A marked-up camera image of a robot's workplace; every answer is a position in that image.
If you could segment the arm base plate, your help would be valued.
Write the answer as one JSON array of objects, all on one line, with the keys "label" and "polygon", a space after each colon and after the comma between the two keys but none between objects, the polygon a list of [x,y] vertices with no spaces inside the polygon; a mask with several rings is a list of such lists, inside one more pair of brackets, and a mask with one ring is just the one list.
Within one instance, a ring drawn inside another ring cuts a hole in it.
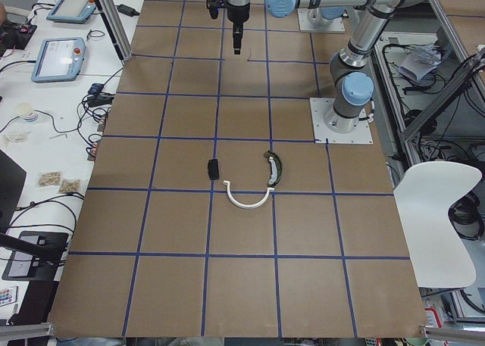
[{"label": "arm base plate", "polygon": [[370,123],[364,108],[358,117],[342,118],[334,111],[334,98],[310,98],[314,141],[322,144],[372,145]]},{"label": "arm base plate", "polygon": [[321,14],[320,8],[297,10],[299,29],[307,33],[344,33],[345,27],[342,15],[327,19]]}]

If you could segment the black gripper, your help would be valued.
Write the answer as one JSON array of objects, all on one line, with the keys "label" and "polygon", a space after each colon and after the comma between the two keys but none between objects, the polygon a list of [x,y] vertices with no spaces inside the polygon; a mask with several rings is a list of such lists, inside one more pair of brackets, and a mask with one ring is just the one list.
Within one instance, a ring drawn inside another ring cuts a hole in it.
[{"label": "black gripper", "polygon": [[227,4],[227,17],[233,23],[233,51],[241,54],[243,24],[249,19],[249,5],[236,6]]}]

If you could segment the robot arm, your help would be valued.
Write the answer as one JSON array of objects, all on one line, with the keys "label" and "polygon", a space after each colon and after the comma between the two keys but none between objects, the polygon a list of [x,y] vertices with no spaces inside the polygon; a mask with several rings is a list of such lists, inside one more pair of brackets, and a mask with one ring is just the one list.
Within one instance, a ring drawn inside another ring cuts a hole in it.
[{"label": "robot arm", "polygon": [[314,21],[318,26],[330,25],[341,19],[345,12],[346,8],[343,6],[318,8]]},{"label": "robot arm", "polygon": [[298,8],[309,11],[322,8],[359,6],[365,8],[347,45],[330,63],[336,87],[332,108],[324,115],[326,126],[339,133],[350,133],[359,121],[363,107],[374,92],[372,79],[363,73],[368,56],[397,8],[416,5],[423,0],[264,0],[267,11],[277,18],[288,16]]}]

